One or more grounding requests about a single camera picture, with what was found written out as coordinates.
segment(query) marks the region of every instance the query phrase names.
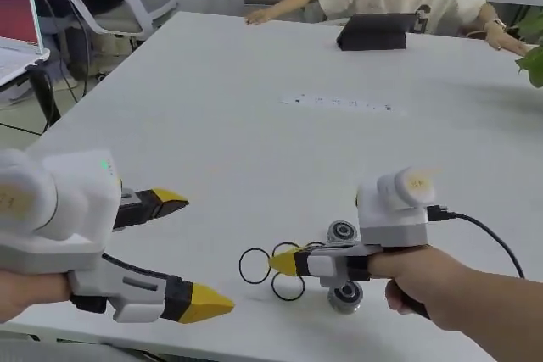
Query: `table leg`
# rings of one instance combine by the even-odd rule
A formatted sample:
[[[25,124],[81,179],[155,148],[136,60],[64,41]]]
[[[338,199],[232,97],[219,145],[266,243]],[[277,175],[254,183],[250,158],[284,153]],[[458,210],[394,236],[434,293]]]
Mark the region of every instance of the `table leg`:
[[[33,70],[29,73],[29,80],[47,121],[46,127],[54,125],[60,119],[60,112],[54,101],[53,89],[49,85],[48,78],[41,71]]]

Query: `paper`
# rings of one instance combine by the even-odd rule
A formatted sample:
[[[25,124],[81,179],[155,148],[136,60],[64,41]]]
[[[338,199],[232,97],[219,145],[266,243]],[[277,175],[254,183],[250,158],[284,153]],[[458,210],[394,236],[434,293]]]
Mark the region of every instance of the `paper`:
[[[339,97],[318,97],[300,94],[294,97],[284,97],[281,103],[296,104],[310,108],[342,109],[352,112],[399,113],[389,104],[369,103],[357,99]]]

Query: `watch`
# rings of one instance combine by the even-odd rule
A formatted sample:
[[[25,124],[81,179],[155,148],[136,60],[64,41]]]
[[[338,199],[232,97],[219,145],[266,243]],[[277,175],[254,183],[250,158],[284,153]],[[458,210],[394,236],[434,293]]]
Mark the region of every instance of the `watch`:
[[[489,22],[486,24],[485,29],[487,29],[489,23],[494,23],[495,25],[499,25],[499,26],[501,27],[501,29],[504,30],[504,31],[507,30],[506,24],[505,24],[503,21],[501,21],[500,19],[493,19],[492,21],[489,21]]]

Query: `laptop screen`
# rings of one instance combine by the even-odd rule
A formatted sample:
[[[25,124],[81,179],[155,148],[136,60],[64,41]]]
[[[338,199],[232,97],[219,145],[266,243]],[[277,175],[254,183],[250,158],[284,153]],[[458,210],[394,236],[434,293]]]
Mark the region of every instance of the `laptop screen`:
[[[0,0],[0,37],[39,42],[31,0]]]

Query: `black tablet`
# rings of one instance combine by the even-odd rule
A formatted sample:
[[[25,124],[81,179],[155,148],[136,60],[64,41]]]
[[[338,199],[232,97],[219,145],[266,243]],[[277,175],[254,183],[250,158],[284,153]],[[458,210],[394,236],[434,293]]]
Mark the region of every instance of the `black tablet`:
[[[338,47],[344,51],[406,48],[406,33],[416,21],[414,13],[355,14],[339,33]]]

